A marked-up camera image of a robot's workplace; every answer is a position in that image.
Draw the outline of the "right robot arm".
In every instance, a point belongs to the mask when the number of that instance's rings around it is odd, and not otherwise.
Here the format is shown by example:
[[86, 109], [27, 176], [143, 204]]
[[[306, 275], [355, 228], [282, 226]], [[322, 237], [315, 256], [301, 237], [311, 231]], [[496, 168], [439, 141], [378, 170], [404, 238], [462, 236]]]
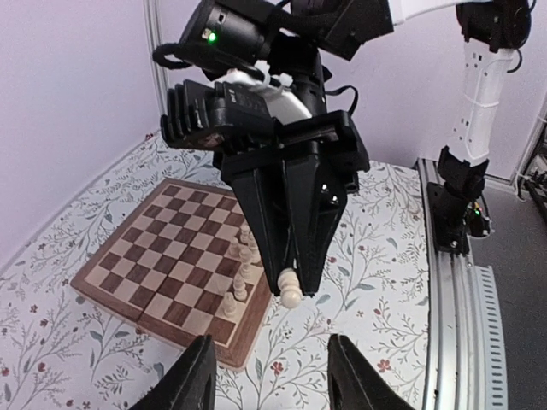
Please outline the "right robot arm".
[[[426, 188], [437, 250], [466, 254], [470, 206], [485, 187], [489, 139], [505, 77], [522, 62], [529, 1], [457, 1], [464, 39], [462, 105], [443, 147], [440, 183]], [[203, 1], [179, 42], [180, 68], [199, 67], [168, 92], [162, 136], [213, 153], [254, 234], [271, 292], [312, 296], [368, 153], [352, 111], [329, 112], [320, 53], [350, 60], [367, 41], [445, 1]]]

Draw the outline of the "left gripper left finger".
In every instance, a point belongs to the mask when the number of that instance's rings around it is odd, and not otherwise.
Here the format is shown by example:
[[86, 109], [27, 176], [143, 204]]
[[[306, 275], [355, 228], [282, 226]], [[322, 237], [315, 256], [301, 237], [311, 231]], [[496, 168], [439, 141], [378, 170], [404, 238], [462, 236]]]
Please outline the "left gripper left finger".
[[130, 409], [213, 410], [215, 386], [215, 343], [211, 336], [199, 336], [159, 383]]

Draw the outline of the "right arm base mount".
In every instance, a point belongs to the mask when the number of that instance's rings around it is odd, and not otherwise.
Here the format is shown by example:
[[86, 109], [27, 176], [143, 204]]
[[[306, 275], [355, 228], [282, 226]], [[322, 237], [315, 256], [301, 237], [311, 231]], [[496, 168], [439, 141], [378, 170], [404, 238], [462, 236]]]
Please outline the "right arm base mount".
[[432, 238], [437, 252], [467, 255], [468, 238], [491, 235], [491, 218], [477, 201], [456, 198], [442, 184], [428, 182], [426, 186], [432, 216]]

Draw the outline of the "wooden chessboard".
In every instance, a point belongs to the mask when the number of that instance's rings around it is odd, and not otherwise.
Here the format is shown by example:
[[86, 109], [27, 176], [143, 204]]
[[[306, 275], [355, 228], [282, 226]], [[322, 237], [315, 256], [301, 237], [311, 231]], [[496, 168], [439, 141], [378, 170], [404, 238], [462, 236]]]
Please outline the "wooden chessboard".
[[247, 299], [236, 300], [233, 317], [223, 314], [223, 296], [234, 292], [240, 267], [228, 248], [233, 237], [239, 240], [243, 223], [231, 191], [165, 179], [71, 285], [100, 308], [175, 346], [211, 336], [219, 365], [241, 372], [271, 301], [262, 264], [251, 264]]

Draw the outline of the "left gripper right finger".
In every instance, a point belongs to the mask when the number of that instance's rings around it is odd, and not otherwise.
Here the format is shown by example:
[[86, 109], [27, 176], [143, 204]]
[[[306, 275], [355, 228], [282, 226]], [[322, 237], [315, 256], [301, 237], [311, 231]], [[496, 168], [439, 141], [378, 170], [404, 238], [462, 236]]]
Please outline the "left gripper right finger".
[[374, 370], [347, 336], [331, 335], [327, 350], [327, 382], [331, 409], [413, 409]]

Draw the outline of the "light pawn piece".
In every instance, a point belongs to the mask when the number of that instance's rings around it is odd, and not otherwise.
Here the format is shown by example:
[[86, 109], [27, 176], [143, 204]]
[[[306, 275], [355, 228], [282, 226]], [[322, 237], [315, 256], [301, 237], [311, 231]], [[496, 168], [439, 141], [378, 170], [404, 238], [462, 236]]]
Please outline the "light pawn piece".
[[250, 234], [251, 234], [250, 227], [248, 226], [247, 223], [243, 223], [240, 226], [240, 233], [239, 233], [240, 242], [243, 244], [248, 244], [250, 239]]
[[279, 274], [278, 287], [280, 302], [284, 308], [294, 309], [300, 305], [303, 293], [294, 269], [286, 268]]
[[241, 250], [241, 243], [236, 237], [233, 237], [230, 241], [230, 245], [228, 248], [228, 254], [234, 258], [239, 259], [240, 258], [240, 250]]

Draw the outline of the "light chess piece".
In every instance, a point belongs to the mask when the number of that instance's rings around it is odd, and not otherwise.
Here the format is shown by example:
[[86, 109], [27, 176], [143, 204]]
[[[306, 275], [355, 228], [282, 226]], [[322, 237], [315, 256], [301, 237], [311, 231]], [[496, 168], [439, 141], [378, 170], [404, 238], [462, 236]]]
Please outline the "light chess piece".
[[246, 290], [246, 283], [244, 281], [244, 278], [240, 274], [237, 274], [234, 277], [233, 288], [233, 294], [235, 296], [235, 299], [244, 302], [247, 299], [248, 292]]
[[238, 274], [243, 278], [243, 280], [248, 280], [251, 277], [251, 262], [253, 259], [252, 252], [248, 249], [241, 249], [239, 252], [240, 267], [238, 269]]
[[248, 243], [242, 249], [242, 261], [248, 264], [258, 264], [261, 261], [258, 245], [253, 238], [248, 240]]
[[231, 318], [235, 315], [237, 311], [237, 303], [235, 296], [232, 292], [226, 292], [223, 296], [222, 311], [223, 314], [228, 318]]

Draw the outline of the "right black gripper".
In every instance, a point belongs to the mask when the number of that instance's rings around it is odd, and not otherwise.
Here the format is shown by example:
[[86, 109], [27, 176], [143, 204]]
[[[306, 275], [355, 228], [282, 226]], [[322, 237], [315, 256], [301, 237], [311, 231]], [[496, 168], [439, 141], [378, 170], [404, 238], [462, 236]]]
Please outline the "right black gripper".
[[287, 125], [270, 115], [236, 114], [211, 128], [211, 149], [255, 237], [271, 293], [280, 293], [279, 275], [292, 266], [292, 244], [301, 290], [314, 295], [346, 191], [357, 192], [357, 173], [370, 169], [350, 113]]

